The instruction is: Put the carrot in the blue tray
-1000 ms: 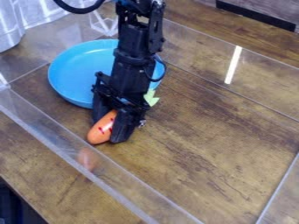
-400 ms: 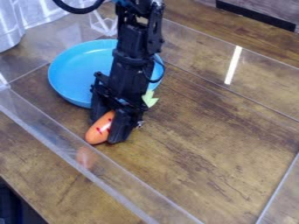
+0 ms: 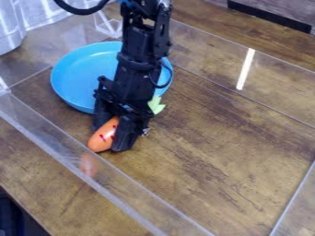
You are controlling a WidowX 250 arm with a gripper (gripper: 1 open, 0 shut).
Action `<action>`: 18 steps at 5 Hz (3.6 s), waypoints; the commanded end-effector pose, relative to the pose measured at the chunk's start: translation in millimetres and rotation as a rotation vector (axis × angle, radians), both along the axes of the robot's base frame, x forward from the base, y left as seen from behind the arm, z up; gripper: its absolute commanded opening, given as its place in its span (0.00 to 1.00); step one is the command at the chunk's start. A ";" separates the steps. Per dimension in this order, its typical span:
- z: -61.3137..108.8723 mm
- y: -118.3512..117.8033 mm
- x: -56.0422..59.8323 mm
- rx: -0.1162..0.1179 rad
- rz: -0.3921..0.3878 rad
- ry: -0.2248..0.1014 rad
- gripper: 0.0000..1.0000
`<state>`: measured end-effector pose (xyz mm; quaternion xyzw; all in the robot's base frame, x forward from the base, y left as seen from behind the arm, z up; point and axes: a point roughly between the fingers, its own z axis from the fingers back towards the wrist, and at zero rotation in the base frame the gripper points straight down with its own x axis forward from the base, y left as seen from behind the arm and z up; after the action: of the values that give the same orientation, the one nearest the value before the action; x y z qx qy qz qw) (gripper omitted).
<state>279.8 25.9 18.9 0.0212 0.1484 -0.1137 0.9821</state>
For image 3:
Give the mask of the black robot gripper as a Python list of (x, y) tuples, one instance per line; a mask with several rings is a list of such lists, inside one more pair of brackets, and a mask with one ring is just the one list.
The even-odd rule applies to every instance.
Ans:
[(112, 118), (120, 116), (111, 146), (115, 152), (130, 150), (136, 139), (148, 132), (148, 118), (154, 117), (148, 102), (155, 90), (163, 87), (159, 84), (160, 75), (160, 59), (139, 61), (119, 53), (113, 78), (97, 78), (92, 127), (99, 130)]

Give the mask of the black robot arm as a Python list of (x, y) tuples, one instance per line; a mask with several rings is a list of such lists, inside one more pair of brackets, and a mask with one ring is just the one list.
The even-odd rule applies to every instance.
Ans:
[(112, 79), (100, 76), (95, 90), (95, 133), (87, 147), (95, 152), (120, 152), (132, 148), (150, 130), (154, 111), (150, 102), (160, 83), (163, 58), (171, 41), (168, 26), (172, 5), (159, 0), (128, 0), (120, 5), (123, 16), (122, 49)]

